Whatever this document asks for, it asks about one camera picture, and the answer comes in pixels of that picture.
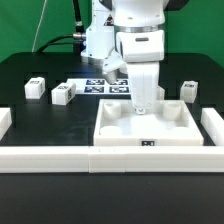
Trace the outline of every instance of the white box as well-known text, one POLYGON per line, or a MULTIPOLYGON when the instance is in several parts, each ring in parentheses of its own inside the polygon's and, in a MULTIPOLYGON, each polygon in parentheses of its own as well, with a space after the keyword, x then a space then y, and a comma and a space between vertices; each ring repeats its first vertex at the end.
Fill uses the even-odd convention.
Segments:
POLYGON ((40 99, 45 91, 45 79, 38 77, 32 78, 25 85, 26 99, 40 99))
POLYGON ((224 146, 224 120, 214 108, 203 108, 201 124, 216 146, 224 146))
POLYGON ((131 100, 100 100, 94 146, 202 146, 203 143, 184 101, 157 101, 153 111, 137 115, 131 100), (107 107, 114 105, 113 109, 106 112, 105 103, 107 107), (180 106, 180 115, 174 120, 164 118, 164 105, 169 103, 180 106))
POLYGON ((194 81, 185 81, 180 90, 180 100, 186 103, 194 103, 197 96, 198 83, 194 81))
POLYGON ((75 96, 75 83, 61 83, 51 91, 52 104, 66 105, 75 96))
POLYGON ((10 108, 0 108, 0 140, 12 124, 10 108))

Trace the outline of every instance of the printed label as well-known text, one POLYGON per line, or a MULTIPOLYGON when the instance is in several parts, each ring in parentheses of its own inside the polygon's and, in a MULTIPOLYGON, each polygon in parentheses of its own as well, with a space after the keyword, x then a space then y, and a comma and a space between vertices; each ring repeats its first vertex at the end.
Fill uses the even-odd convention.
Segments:
POLYGON ((86 87, 85 93, 103 93, 104 87, 86 87))
POLYGON ((113 26, 114 25, 114 19, 112 17, 112 15, 110 14, 106 20, 106 22, 104 23, 104 26, 113 26))
POLYGON ((72 98, 72 90, 70 89, 69 91, 68 91, 68 100, 70 100, 72 98))
POLYGON ((116 82, 111 84, 111 86, 127 86, 128 80, 127 79, 118 79, 116 82))
POLYGON ((40 81, 31 81, 30 84, 38 84, 40 81))
POLYGON ((129 93, 128 87, 110 87, 110 93, 129 93))
POLYGON ((66 90, 66 89, 68 89, 68 86, 59 86, 58 89, 66 90))
POLYGON ((94 86, 94 85, 103 86, 104 84, 105 84, 104 79, 87 79, 86 81, 87 86, 94 86))
POLYGON ((184 87, 190 87, 190 88, 193 88, 194 85, 192 85, 192 84, 185 84, 184 87))
POLYGON ((142 141, 142 146, 155 146, 155 141, 153 140, 142 141))

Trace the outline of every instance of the white cube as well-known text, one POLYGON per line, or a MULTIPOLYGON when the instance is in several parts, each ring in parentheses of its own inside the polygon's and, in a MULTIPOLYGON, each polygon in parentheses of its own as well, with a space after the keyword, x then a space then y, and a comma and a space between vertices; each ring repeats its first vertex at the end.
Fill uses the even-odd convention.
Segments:
POLYGON ((52 104, 66 105, 75 96, 75 83, 61 83, 51 91, 52 104))
POLYGON ((194 103, 197 96, 198 83, 194 81, 185 81, 180 90, 180 100, 186 103, 194 103))
POLYGON ((10 108, 0 108, 0 140, 12 124, 10 108))
POLYGON ((25 85, 26 99, 40 99, 45 91, 45 79, 38 77, 32 78, 25 85))

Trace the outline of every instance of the small white block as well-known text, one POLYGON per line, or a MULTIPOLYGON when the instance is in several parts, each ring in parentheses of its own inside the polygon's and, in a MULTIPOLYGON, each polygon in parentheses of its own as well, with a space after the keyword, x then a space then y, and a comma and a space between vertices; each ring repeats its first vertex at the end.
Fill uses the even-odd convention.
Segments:
POLYGON ((32 78, 25 85, 26 99, 40 99, 45 91, 45 79, 38 77, 32 78))
POLYGON ((224 120, 214 108, 203 108, 201 124, 217 146, 224 146, 224 120))
POLYGON ((157 100, 164 100, 165 98, 165 90, 158 86, 157 87, 157 100))
POLYGON ((75 96, 75 83, 61 83, 51 91, 52 104, 66 105, 75 96))
POLYGON ((194 81, 185 81, 180 90, 180 100, 186 103, 194 103, 197 96, 198 83, 194 81))
POLYGON ((0 140, 12 124, 10 108, 0 108, 0 140))

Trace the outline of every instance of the white border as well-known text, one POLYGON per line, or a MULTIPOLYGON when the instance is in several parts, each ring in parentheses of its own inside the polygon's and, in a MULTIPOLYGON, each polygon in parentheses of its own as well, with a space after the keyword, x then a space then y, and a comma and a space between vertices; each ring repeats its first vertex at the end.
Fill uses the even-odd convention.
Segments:
POLYGON ((224 172, 224 147, 1 147, 0 173, 224 172))

